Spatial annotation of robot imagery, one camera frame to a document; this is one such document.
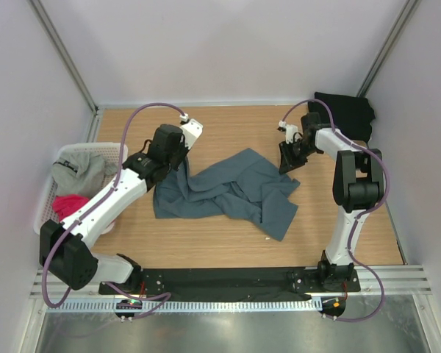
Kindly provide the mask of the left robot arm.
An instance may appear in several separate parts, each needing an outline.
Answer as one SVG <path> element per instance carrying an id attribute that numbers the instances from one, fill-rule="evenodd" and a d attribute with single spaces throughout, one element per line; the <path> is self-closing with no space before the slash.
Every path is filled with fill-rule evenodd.
<path id="1" fill-rule="evenodd" d="M 57 223 L 40 228 L 40 264 L 72 290 L 93 282 L 115 285 L 126 294 L 141 285 L 141 267 L 125 255 L 95 254 L 103 231 L 133 202 L 176 170 L 203 132 L 191 120 L 181 126 L 160 125 L 148 150 L 128 156 L 113 181 L 86 205 Z"/>

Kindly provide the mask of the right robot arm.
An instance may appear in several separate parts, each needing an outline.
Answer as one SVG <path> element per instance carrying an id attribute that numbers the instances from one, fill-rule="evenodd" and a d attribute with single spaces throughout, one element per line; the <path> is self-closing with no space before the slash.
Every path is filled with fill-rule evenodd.
<path id="1" fill-rule="evenodd" d="M 356 244 L 369 213 L 385 195 L 381 152 L 356 145 L 338 128 L 323 124 L 317 113 L 304 115 L 301 127 L 281 120 L 278 130 L 285 134 L 279 144 L 280 174 L 304 166 L 314 153 L 327 154 L 335 162 L 332 196 L 337 221 L 317 268 L 307 271 L 304 279 L 323 291 L 357 290 Z"/>

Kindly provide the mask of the blue-grey t-shirt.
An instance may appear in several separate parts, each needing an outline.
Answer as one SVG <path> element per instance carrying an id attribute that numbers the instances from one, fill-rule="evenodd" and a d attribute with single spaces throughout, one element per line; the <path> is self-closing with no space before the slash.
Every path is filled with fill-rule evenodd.
<path id="1" fill-rule="evenodd" d="M 226 215 L 250 221 L 281 241 L 298 210 L 289 196 L 299 185 L 253 149 L 244 149 L 196 175 L 185 160 L 155 187 L 154 214 L 160 219 Z"/>

